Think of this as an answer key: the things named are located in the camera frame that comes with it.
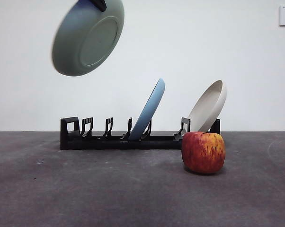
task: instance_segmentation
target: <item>blue plate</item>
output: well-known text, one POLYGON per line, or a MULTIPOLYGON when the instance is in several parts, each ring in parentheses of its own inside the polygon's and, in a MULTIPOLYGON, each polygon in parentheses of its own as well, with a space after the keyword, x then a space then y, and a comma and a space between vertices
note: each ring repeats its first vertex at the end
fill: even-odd
POLYGON ((139 140, 152 119, 165 91, 165 82, 159 79, 152 94, 150 95, 141 115, 139 116, 130 136, 129 140, 139 140))

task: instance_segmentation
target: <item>apple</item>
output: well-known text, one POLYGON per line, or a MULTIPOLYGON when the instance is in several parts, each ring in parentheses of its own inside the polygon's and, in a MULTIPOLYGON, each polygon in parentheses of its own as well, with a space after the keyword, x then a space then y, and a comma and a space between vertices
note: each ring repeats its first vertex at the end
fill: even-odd
POLYGON ((187 132, 183 137, 182 160, 194 172, 216 173, 222 168, 225 155, 224 141, 219 134, 187 132))

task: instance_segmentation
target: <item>white plate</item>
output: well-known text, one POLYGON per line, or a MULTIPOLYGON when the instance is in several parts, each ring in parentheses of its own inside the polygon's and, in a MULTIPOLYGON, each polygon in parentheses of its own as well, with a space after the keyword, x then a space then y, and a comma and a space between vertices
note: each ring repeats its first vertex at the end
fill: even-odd
POLYGON ((101 12, 89 0, 79 0, 62 21, 52 50, 53 64, 67 76, 96 69, 113 51, 124 26, 121 0, 106 0, 101 12))
POLYGON ((221 80, 214 82, 199 98, 193 107, 189 119, 190 131, 207 132, 213 125, 227 97, 227 88, 221 80))
POLYGON ((154 90, 152 91, 145 107, 142 110, 130 136, 129 140, 139 140, 152 119, 165 91, 165 82, 159 79, 154 90))

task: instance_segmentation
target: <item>concrete floor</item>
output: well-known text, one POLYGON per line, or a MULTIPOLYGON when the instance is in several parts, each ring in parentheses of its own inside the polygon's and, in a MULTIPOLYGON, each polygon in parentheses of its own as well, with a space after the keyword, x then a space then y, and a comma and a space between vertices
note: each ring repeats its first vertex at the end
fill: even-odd
POLYGON ((285 132, 225 132, 215 175, 180 150, 60 151, 57 132, 0 132, 0 227, 285 227, 285 132))

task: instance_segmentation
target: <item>dish rack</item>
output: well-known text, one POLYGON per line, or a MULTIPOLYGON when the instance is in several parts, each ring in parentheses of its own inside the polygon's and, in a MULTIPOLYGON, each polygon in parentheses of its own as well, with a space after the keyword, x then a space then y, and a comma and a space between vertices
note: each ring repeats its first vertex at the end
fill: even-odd
MULTIPOLYGON (((190 119, 181 118, 181 128, 177 133, 165 135, 167 132, 157 132, 151 135, 152 120, 148 124, 147 130, 139 140, 128 140, 132 129, 132 118, 128 120, 128 131, 124 134, 118 132, 112 134, 113 118, 106 119, 105 132, 92 132, 93 117, 82 119, 82 128, 78 117, 61 119, 61 150, 83 150, 83 149, 181 149, 183 136, 181 135, 184 124, 187 131, 190 131, 190 119), (73 123, 74 130, 68 131, 67 124, 73 123)), ((220 134, 220 120, 216 119, 211 126, 209 133, 220 134)))

